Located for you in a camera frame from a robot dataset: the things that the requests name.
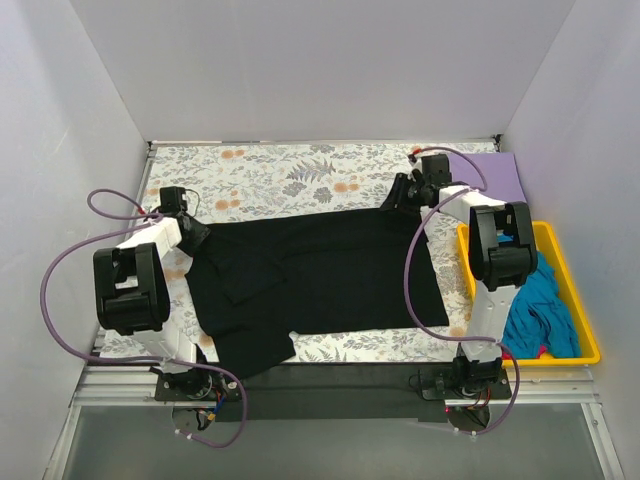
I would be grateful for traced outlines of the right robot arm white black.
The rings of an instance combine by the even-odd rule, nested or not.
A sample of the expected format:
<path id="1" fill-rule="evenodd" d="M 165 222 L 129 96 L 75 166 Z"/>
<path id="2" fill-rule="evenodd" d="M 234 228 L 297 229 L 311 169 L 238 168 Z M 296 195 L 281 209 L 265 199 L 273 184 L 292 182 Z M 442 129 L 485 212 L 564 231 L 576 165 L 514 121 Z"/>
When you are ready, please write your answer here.
<path id="1" fill-rule="evenodd" d="M 426 147 L 408 156 L 411 171 L 396 175 L 384 201 L 385 211 L 444 213 L 468 228 L 468 263 L 475 280 L 467 332 L 454 338 L 457 351 L 441 370 L 418 375 L 420 394 L 439 399 L 446 393 L 487 400 L 492 387 L 505 382 L 505 357 L 515 355 L 503 340 L 508 315 L 520 289 L 538 265 L 529 207 L 488 196 L 488 181 L 456 182 L 449 147 Z"/>

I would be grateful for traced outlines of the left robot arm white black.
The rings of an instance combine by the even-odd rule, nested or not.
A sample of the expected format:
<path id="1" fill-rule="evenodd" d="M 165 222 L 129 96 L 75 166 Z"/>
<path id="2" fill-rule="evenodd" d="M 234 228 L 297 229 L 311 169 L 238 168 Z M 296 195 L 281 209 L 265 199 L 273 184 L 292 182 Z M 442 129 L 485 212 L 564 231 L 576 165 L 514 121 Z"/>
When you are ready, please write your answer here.
<path id="1" fill-rule="evenodd" d="M 160 190 L 152 218 L 128 240 L 93 255 L 97 316 L 106 330 L 129 336 L 159 359 L 152 371 L 161 384 L 189 399 L 212 390 L 211 373 L 201 349 L 169 320 L 171 301 L 162 260 L 179 249 L 193 255 L 209 235 L 208 228 L 188 213 L 187 190 Z"/>

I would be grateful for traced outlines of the black t-shirt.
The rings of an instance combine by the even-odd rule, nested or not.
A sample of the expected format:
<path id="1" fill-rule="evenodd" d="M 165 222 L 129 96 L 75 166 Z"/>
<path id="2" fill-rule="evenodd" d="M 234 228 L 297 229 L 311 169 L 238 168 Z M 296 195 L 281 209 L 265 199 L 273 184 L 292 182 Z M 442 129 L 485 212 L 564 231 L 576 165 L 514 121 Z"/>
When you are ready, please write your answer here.
<path id="1" fill-rule="evenodd" d="M 290 334 L 449 323 L 419 215 L 379 209 L 210 225 L 186 274 L 219 363 L 245 379 L 294 356 Z"/>

